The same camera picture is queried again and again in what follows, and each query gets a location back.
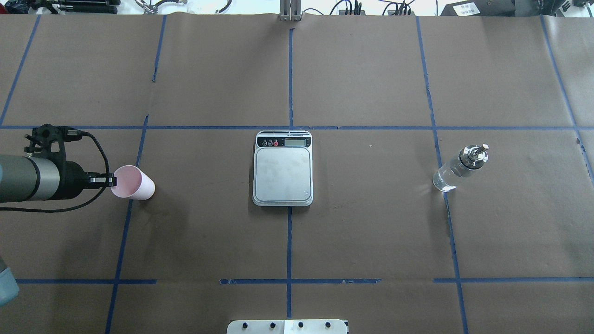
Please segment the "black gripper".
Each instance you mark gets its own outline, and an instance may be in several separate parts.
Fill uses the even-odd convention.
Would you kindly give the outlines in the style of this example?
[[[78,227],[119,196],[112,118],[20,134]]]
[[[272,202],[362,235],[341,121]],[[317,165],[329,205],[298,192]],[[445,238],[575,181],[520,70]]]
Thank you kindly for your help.
[[[60,175],[58,199],[73,199],[85,189],[116,186],[113,173],[87,173],[74,161],[65,161]]]

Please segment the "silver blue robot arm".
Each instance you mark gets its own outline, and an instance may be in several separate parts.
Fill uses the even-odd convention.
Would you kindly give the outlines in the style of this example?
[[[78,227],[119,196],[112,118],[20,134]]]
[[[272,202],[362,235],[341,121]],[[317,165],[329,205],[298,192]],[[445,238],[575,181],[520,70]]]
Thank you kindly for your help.
[[[114,173],[89,173],[73,161],[2,155],[2,203],[74,199],[83,190],[117,186]]]

